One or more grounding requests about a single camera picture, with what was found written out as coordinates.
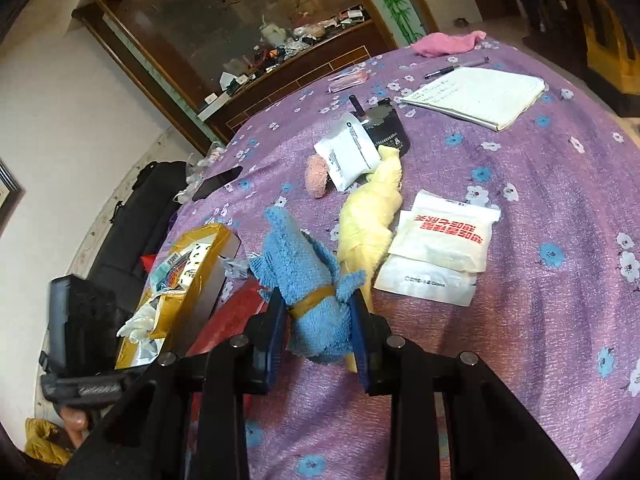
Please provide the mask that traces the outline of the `left hand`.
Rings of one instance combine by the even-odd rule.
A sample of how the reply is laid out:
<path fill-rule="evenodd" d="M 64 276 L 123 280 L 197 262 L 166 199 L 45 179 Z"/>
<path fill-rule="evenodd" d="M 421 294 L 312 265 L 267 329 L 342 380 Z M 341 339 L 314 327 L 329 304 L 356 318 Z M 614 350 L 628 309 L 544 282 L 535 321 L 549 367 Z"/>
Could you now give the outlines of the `left hand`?
<path fill-rule="evenodd" d="M 75 448 L 79 448 L 89 434 L 89 419 L 84 411 L 77 408 L 63 406 L 60 409 L 60 417 L 64 422 L 64 429 Z"/>

